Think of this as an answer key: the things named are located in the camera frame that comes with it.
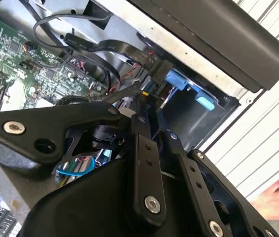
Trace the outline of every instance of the black ribbon cable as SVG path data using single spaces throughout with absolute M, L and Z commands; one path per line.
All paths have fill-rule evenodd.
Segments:
M 134 46 L 118 40 L 108 39 L 96 44 L 73 34 L 67 33 L 64 38 L 64 42 L 67 43 L 72 49 L 80 53 L 109 51 L 121 54 L 133 62 L 138 63 L 148 71 L 150 71 L 156 62 L 152 57 L 135 48 Z

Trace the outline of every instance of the silver screw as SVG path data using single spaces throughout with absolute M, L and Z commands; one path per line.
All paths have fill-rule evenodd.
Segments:
M 223 230 L 215 221 L 210 221 L 209 222 L 209 227 L 210 227 L 210 230 L 214 233 L 215 236 L 223 237 L 223 235 L 224 235 Z
M 159 201 L 153 196 L 148 196 L 144 200 L 146 208 L 154 214 L 158 214 L 160 212 L 160 204 Z
M 274 237 L 274 235 L 272 234 L 272 232 L 269 231 L 268 229 L 266 229 L 266 232 L 267 232 L 267 234 L 268 234 L 269 237 Z
M 177 137 L 174 133 L 171 133 L 171 134 L 170 134 L 170 137 L 171 137 L 172 139 L 174 139 L 174 140 L 177 140 L 177 139 L 178 139 L 178 137 Z
M 197 152 L 197 157 L 200 159 L 204 159 L 204 156 L 200 152 Z
M 113 115 L 116 115 L 116 114 L 117 114 L 116 110 L 113 109 L 113 108 L 109 108 L 108 111 L 109 111 L 111 114 L 113 114 Z
M 139 116 L 139 121 L 141 121 L 142 123 L 146 122 L 146 120 L 142 116 Z
M 6 122 L 3 125 L 3 129 L 6 133 L 13 135 L 20 135 L 26 131 L 26 128 L 23 126 L 23 124 L 16 121 Z

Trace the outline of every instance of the black panel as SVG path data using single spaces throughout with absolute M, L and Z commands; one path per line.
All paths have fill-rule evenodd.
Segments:
M 180 138 L 186 151 L 206 141 L 238 106 L 231 98 L 225 109 L 215 105 L 208 111 L 194 99 L 196 95 L 194 90 L 177 91 L 163 108 L 168 128 Z
M 279 41 L 232 0 L 129 0 L 241 85 L 279 80 Z

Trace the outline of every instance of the capacitor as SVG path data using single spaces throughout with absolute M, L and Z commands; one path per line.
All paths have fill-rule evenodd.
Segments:
M 97 85 L 96 90 L 97 91 L 101 91 L 102 90 L 102 86 L 101 85 Z
M 31 95 L 33 93 L 35 93 L 35 88 L 34 87 L 30 87 L 29 88 L 29 94 Z
M 74 82 L 74 81 L 76 81 L 77 80 L 77 77 L 76 76 L 72 76 L 71 78 L 70 78 L 70 82 Z

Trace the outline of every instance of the blue plastic tab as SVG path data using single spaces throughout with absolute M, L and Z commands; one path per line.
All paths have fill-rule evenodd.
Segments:
M 215 100 L 201 90 L 196 95 L 195 100 L 209 111 L 215 109 Z
M 176 73 L 175 71 L 168 72 L 165 80 L 169 82 L 171 85 L 177 87 L 179 90 L 183 90 L 187 85 L 187 82 L 183 76 Z

